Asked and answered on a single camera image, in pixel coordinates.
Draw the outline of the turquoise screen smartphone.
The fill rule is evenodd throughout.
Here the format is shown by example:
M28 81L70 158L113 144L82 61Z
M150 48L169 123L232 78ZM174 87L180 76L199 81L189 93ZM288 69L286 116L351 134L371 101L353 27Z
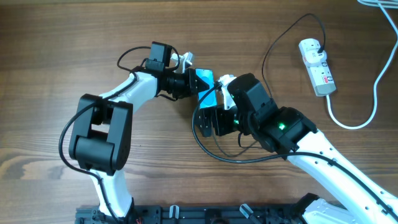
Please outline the turquoise screen smartphone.
M209 69L202 69L202 68L196 68L195 69L196 74L198 75L199 78L201 78L206 84L209 84L209 89L214 87L214 75L213 71ZM203 96L208 92L209 90L203 90L198 93L198 100L202 99ZM200 109L204 108L210 108L214 107L217 105L217 100L216 100L216 92L213 90L211 93L200 103Z

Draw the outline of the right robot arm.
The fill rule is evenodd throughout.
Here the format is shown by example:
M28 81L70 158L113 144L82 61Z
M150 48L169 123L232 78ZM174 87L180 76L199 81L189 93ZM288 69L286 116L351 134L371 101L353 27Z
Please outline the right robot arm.
M314 194L295 205L304 223L396 223L397 197L386 192L347 160L326 136L294 108L278 107L251 73L219 80L198 76L195 139L232 132L250 135L269 152L312 176L340 205Z

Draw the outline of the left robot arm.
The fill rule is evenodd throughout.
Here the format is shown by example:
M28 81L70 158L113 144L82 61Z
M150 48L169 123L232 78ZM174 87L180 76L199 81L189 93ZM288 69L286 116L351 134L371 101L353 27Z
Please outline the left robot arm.
M59 139L65 165L91 177L99 197L94 220L101 223L140 221L123 170L131 150L134 113L153 98L177 101L199 96L213 85L208 70L191 67L190 52L180 55L160 42L148 50L150 55L135 68L119 66L129 73L122 84L99 96L83 95Z

